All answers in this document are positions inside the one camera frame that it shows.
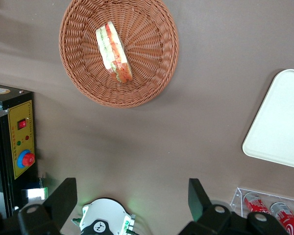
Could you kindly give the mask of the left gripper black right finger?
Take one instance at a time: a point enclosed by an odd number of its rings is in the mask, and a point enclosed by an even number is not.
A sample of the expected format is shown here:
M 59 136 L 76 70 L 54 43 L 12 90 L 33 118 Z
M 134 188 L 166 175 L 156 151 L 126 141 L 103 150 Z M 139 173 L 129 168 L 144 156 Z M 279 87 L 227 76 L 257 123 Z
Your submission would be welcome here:
M 222 204 L 213 204 L 199 179 L 189 179 L 188 205 L 193 221 L 180 235 L 236 235 L 231 227 L 232 212 Z

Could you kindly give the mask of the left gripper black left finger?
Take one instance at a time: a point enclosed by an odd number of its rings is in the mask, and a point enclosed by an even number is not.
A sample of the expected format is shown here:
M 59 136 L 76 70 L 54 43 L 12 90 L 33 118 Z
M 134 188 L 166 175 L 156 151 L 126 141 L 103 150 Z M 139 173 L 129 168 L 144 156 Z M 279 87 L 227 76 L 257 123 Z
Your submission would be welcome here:
M 77 204 L 76 178 L 66 178 L 42 203 L 29 204 L 18 213 L 23 235 L 59 235 Z

